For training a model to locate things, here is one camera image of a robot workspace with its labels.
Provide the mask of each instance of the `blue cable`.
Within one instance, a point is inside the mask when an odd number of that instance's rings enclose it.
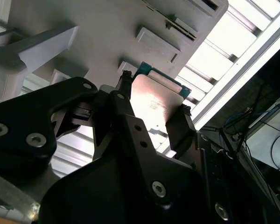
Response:
[[[245,113],[240,112],[240,113],[236,113],[236,114],[231,115],[231,116],[225,121],[224,126],[226,126],[232,118],[238,117],[238,116],[241,116],[241,115],[244,115],[244,114],[245,114]]]
[[[264,113],[271,113],[271,112],[274,112],[274,111],[276,111],[276,110],[278,110],[278,109],[279,109],[279,106],[277,105],[275,108],[273,108],[273,109],[271,109],[271,110],[269,110],[269,111],[262,111],[262,112],[259,112],[259,113],[254,114],[254,116],[256,116],[256,115],[261,115],[261,114],[264,114]],[[245,115],[245,114],[246,114],[246,113],[244,113],[244,112],[240,112],[240,113],[236,113],[236,114],[231,115],[231,116],[225,121],[224,126],[228,125],[229,121],[230,121],[231,119],[233,119],[234,117],[238,117],[238,116]]]

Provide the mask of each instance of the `cable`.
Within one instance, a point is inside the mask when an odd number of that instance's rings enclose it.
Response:
[[[271,128],[273,128],[273,129],[277,130],[278,132],[280,132],[280,129],[278,129],[278,128],[275,128],[274,126],[272,126],[272,125],[269,125],[268,123],[266,123],[266,122],[263,122],[263,121],[261,121],[261,120],[260,120],[260,122],[261,122],[261,123],[263,123],[263,124],[265,124],[265,125],[268,125],[268,126],[270,126]]]
[[[273,141],[272,145],[271,145],[271,150],[270,150],[270,154],[271,154],[271,159],[272,159],[272,162],[273,164],[278,168],[278,170],[280,171],[280,167],[275,163],[275,160],[273,158],[273,147],[276,143],[276,141],[280,138],[280,135]]]
[[[229,121],[230,121],[232,118],[238,117],[238,116],[241,116],[241,115],[245,115],[245,114],[246,114],[246,113],[244,113],[244,112],[240,112],[240,113],[236,113],[236,114],[231,115],[231,116],[225,121],[223,127],[225,127],[226,125],[228,125],[228,124],[229,124]]]
[[[213,130],[209,129],[208,127],[203,127],[201,130],[209,131],[209,132],[217,132],[217,128],[213,128]]]
[[[261,93],[262,93],[262,91],[263,91],[264,86],[265,86],[265,85],[263,84],[263,85],[259,88],[259,91],[258,91],[257,96],[256,96],[256,98],[255,98],[255,102],[254,102],[254,104],[253,104],[253,108],[251,109],[251,113],[249,113],[248,122],[247,122],[247,125],[246,125],[246,128],[245,128],[245,131],[243,132],[243,136],[241,137],[241,139],[240,139],[240,141],[239,141],[239,145],[238,145],[238,148],[237,148],[237,152],[240,151],[241,146],[243,145],[243,142],[244,142],[244,140],[245,140],[245,136],[247,136],[247,133],[248,133],[248,131],[249,131],[249,125],[250,125],[250,123],[251,123],[251,119],[252,119],[252,117],[253,117],[253,115],[254,115],[254,112],[255,112],[255,110],[256,110],[256,108],[257,108],[257,105],[258,105],[258,102],[259,102],[259,99],[260,99],[260,96],[261,96]]]
[[[268,190],[269,190],[269,193],[270,193],[270,195],[271,195],[272,201],[274,202],[276,208],[279,209],[279,207],[278,207],[278,205],[277,205],[277,203],[276,203],[276,201],[275,201],[275,198],[273,197],[272,189],[270,188],[270,185],[267,183],[267,181],[265,180],[265,178],[264,178],[264,176],[262,175],[262,173],[258,170],[258,168],[257,168],[257,166],[256,166],[256,164],[255,164],[255,162],[254,162],[254,160],[253,160],[253,158],[252,158],[252,154],[251,154],[250,148],[249,148],[249,146],[248,146],[248,144],[247,144],[247,135],[245,136],[244,143],[245,143],[246,148],[247,148],[247,150],[248,150],[248,152],[249,152],[249,155],[250,155],[252,164],[254,165],[255,169],[256,169],[257,172],[260,174],[260,176],[263,178],[263,181],[266,183],[267,188],[268,188]]]

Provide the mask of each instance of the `wire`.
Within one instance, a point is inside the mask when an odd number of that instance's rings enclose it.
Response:
[[[274,107],[273,109],[271,109],[269,111],[262,111],[262,112],[256,113],[255,115],[261,115],[261,114],[264,114],[264,113],[271,113],[271,112],[274,112],[274,111],[276,111],[278,109],[279,109],[279,107],[276,106],[276,107]]]
[[[249,148],[249,146],[248,146],[248,144],[247,144],[247,135],[245,136],[244,143],[245,143],[245,145],[246,145],[246,149],[247,149],[248,152],[249,152],[249,155],[250,155],[252,164],[254,165],[255,169],[256,169],[257,172],[260,174],[260,176],[263,178],[264,182],[265,182],[266,185],[267,185],[267,188],[268,188],[268,190],[269,190],[269,193],[270,193],[270,195],[271,195],[272,201],[274,202],[276,208],[279,209],[279,207],[278,207],[278,205],[277,205],[277,203],[276,203],[276,201],[275,201],[275,198],[273,197],[272,189],[270,188],[270,185],[267,183],[267,181],[265,180],[265,178],[264,178],[264,176],[262,175],[262,173],[258,170],[258,168],[257,168],[257,166],[256,166],[256,164],[255,164],[255,162],[254,162],[254,160],[253,160],[253,158],[252,158],[251,150],[250,150],[250,148]]]
[[[211,130],[211,129],[207,129],[207,128],[201,128],[201,130],[205,130],[205,131],[209,131],[209,132],[217,132],[217,130],[215,129],[215,130]]]
[[[276,143],[276,141],[280,138],[280,135],[273,141],[272,145],[271,145],[271,150],[270,150],[270,155],[271,155],[271,159],[272,159],[272,162],[273,164],[278,168],[278,170],[280,171],[280,167],[276,164],[274,158],[273,158],[273,148],[274,148],[274,145]]]
[[[251,113],[249,113],[247,125],[246,125],[246,128],[245,128],[245,131],[243,132],[243,136],[242,136],[241,139],[239,140],[239,145],[238,145],[238,148],[237,148],[237,152],[240,151],[240,149],[241,149],[241,147],[242,147],[242,145],[243,145],[243,142],[244,142],[244,140],[245,140],[245,137],[246,137],[247,134],[248,134],[249,125],[250,125],[250,123],[251,123],[252,117],[253,117],[254,112],[255,112],[255,110],[256,110],[256,108],[257,108],[257,105],[258,105],[258,103],[259,103],[259,99],[260,99],[260,97],[261,97],[261,93],[262,93],[262,91],[263,91],[264,86],[265,86],[265,84],[263,84],[263,85],[259,88],[259,91],[258,91],[257,96],[256,96],[256,98],[255,98],[255,102],[254,102],[254,104],[253,104],[253,107],[252,107],[252,109],[250,109]]]
[[[260,120],[260,122],[261,122],[261,123],[263,123],[263,124],[265,124],[265,125],[268,125],[268,126],[270,126],[271,128],[273,128],[273,129],[277,130],[278,132],[280,132],[280,129],[278,129],[278,128],[275,128],[274,126],[272,126],[272,125],[269,125],[268,123],[266,123],[266,122],[263,122],[263,121],[261,121],[261,120]]]
[[[233,119],[234,117],[238,117],[238,116],[245,115],[245,114],[246,114],[246,113],[244,113],[244,112],[240,112],[240,113],[236,113],[236,114],[231,115],[231,116],[225,121],[223,127],[225,127],[226,125],[228,125],[228,124],[229,124],[229,121],[230,121],[231,119]]]

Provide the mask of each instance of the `black metal bracket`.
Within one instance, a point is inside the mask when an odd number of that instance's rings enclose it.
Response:
[[[1,103],[0,124],[7,132],[0,135],[0,170],[21,175],[44,170],[55,152],[59,130],[63,134],[78,127],[67,111],[96,92],[94,84],[77,77]]]

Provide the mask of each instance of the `metal plate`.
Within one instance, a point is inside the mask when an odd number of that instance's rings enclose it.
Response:
[[[159,129],[182,104],[183,98],[167,87],[139,74],[132,84],[131,105],[147,130]]]

